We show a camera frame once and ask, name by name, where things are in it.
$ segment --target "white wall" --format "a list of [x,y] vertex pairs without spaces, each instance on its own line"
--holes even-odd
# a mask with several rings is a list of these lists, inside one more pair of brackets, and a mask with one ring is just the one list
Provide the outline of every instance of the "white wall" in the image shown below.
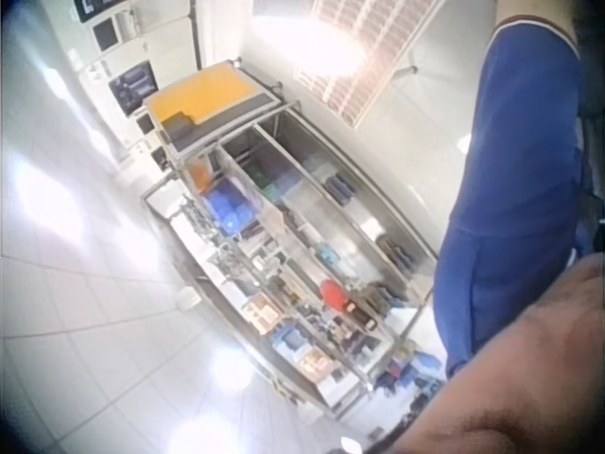
[[239,57],[252,4],[253,0],[198,0],[196,12],[203,67]]
[[419,74],[391,82],[354,130],[292,78],[294,68],[248,30],[242,57],[257,75],[280,80],[304,114],[374,179],[435,249],[445,234],[471,130],[475,93],[494,2],[446,0],[402,59]]

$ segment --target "white cabinet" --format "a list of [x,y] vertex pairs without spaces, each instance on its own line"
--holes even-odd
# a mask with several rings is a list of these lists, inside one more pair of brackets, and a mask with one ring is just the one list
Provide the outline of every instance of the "white cabinet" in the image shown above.
[[125,148],[144,137],[136,118],[145,112],[145,107],[126,116],[109,83],[144,61],[149,61],[159,89],[195,73],[196,53],[189,18],[161,26],[116,47],[79,74],[84,90]]
[[196,49],[191,19],[183,17],[143,35],[158,88],[195,73]]
[[131,1],[82,23],[74,0],[41,0],[59,43],[75,71],[135,38],[139,31]]
[[189,14],[189,0],[134,0],[134,16],[141,33],[169,24]]
[[145,136],[136,121],[145,107],[124,114],[110,82],[145,61],[158,89],[197,71],[189,0],[127,0],[84,23],[74,0],[41,2],[84,90],[122,145],[155,144],[155,131]]

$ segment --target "blue scrubs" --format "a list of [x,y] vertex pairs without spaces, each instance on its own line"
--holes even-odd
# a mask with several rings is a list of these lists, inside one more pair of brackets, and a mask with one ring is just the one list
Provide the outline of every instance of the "blue scrubs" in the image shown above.
[[496,31],[435,276],[452,376],[565,269],[579,218],[579,57],[538,20]]

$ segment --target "skin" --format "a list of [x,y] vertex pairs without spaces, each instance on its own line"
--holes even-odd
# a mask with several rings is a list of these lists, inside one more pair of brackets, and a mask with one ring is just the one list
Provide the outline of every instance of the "skin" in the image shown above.
[[[497,23],[536,16],[574,42],[573,3],[500,0]],[[447,384],[393,452],[565,452],[605,395],[603,276],[602,254],[564,273]]]

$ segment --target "white tile floor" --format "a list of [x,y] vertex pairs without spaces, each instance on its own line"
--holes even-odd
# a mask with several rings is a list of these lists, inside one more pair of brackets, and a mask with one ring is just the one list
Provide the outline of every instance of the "white tile floor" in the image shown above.
[[260,376],[241,393],[219,389],[213,357],[234,340],[213,310],[175,307],[182,279],[72,101],[44,82],[42,69],[57,69],[88,112],[23,4],[2,40],[3,419],[46,454],[168,453],[174,431],[202,416],[223,421],[242,454],[338,446],[349,430],[305,426]]

